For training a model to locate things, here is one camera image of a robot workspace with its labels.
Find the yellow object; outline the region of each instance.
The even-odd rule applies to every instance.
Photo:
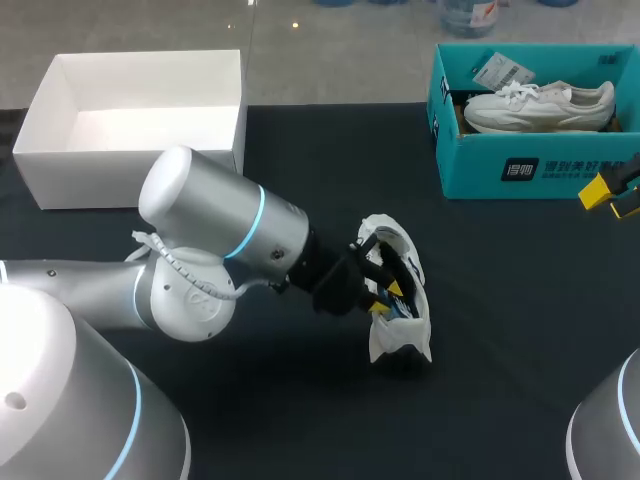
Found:
[[[400,290],[400,285],[398,285],[398,282],[396,280],[393,281],[393,283],[389,286],[389,288],[387,288],[387,290],[389,290],[394,295],[397,295],[398,297],[403,296],[402,290]]]
[[[384,303],[376,302],[369,309],[369,313],[371,312],[379,312],[379,313],[387,313],[390,312],[391,309],[387,307]]]
[[[579,196],[584,208],[591,210],[593,207],[609,200],[613,197],[613,194],[609,190],[609,187],[607,187],[602,175],[598,174],[596,178],[591,180],[591,182],[582,189]]]
[[[638,207],[635,210],[631,210],[629,213],[625,215],[620,215],[620,212],[618,212],[618,210],[616,209],[616,206],[613,203],[611,204],[611,210],[613,210],[613,213],[616,214],[616,217],[618,217],[618,220],[630,217],[631,215],[635,215],[636,213],[640,213],[640,207]]]

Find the teal shoe box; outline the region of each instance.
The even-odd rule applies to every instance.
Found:
[[[473,78],[495,52],[535,72],[533,83],[540,86],[562,80],[598,88],[611,81],[616,115],[609,130],[470,133],[461,112],[470,94],[490,93]],[[640,53],[635,46],[441,44],[429,92],[429,127],[442,190],[450,199],[576,199],[600,168],[640,152]]]

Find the white sneaker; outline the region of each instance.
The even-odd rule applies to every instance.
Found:
[[[371,330],[369,332],[369,357],[371,363],[376,362],[383,354],[393,354],[403,347],[411,347],[427,361],[431,362],[431,321],[429,319],[429,302],[424,292],[424,272],[420,265],[418,252],[407,232],[388,215],[371,215],[362,221],[358,238],[365,241],[376,233],[378,238],[396,251],[411,274],[416,288],[414,305],[417,315],[412,314],[405,305],[397,305],[386,314],[373,312]],[[367,259],[382,265],[382,257],[378,246],[367,254]],[[370,291],[384,292],[372,280],[365,279]]]
[[[513,82],[471,98],[464,117],[481,133],[598,131],[611,120],[615,105],[611,82],[594,90],[564,82],[544,87]]]

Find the open white box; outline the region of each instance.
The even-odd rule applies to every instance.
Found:
[[[136,207],[167,148],[242,173],[239,50],[57,55],[13,153],[42,209]]]

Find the black table surface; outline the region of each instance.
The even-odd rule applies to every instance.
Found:
[[[105,335],[182,412],[191,479],[567,478],[574,408],[640,343],[640,220],[577,200],[446,200],[421,104],[252,107],[245,158],[338,241],[371,213],[405,227],[434,364],[372,370],[367,316],[315,314],[292,289],[249,291],[201,344]],[[144,227],[134,210],[40,211],[0,168],[0,258],[117,261]]]

